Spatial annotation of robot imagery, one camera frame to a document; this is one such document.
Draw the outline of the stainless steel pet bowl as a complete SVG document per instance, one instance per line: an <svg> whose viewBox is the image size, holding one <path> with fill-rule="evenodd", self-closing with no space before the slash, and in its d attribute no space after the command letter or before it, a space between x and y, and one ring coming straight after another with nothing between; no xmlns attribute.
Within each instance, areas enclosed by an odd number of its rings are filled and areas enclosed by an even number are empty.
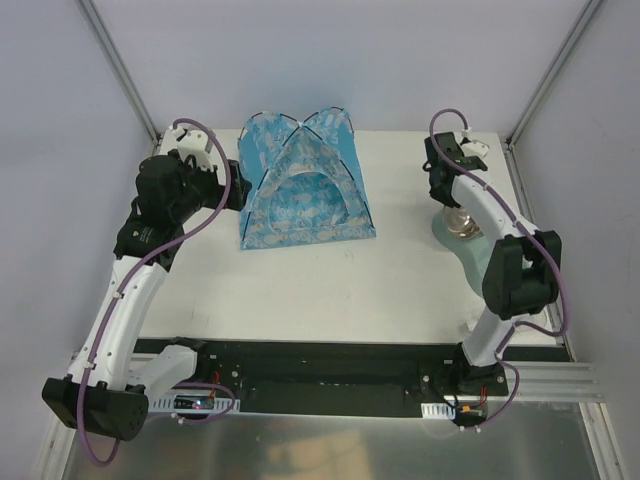
<svg viewBox="0 0 640 480"><path fill-rule="evenodd" d="M442 209L441 222L439 239L443 243L453 240L470 241L482 236L479 225L464 208L445 206Z"/></svg>

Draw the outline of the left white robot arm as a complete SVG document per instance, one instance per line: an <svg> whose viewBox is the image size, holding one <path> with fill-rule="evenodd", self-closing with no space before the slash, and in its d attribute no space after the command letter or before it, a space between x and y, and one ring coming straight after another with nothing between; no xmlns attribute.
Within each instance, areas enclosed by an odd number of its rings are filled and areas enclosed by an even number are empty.
<svg viewBox="0 0 640 480"><path fill-rule="evenodd" d="M201 209L241 211L251 183L231 160L229 183L214 166L172 150L143 160L131 211L118 232L109 287L89 336L62 378L49 378L42 399L68 428L129 441L151 403L175 385L204 387L210 363L201 341L177 338L149 364L130 368L131 356L153 297L183 243L184 224Z"/></svg>

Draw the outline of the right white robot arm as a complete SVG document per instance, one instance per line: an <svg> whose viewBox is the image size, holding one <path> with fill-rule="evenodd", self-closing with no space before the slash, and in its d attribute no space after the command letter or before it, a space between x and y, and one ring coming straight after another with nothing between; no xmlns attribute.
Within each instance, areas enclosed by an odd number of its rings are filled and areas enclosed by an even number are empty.
<svg viewBox="0 0 640 480"><path fill-rule="evenodd" d="M431 198L468 213L490 247L481 283L485 308L461 344L465 361L450 369L452 387L469 395L484 385L483 367L497 362L516 325L557 300L562 243L555 231L541 231L515 214L494 188L488 166L472 153L471 141L459 144L447 132L424 144Z"/></svg>

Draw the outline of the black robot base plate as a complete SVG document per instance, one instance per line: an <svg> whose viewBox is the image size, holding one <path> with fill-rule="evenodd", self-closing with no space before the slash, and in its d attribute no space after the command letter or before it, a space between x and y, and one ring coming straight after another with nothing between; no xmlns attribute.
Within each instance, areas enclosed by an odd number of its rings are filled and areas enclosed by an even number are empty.
<svg viewBox="0 0 640 480"><path fill-rule="evenodd" d="M242 413L416 418L428 406L472 424L487 419L491 401L511 403L521 377L508 360L475 367L453 344L358 344L236 340L137 342L138 353L171 346L196 351L194 374L179 381L199 413L230 399Z"/></svg>

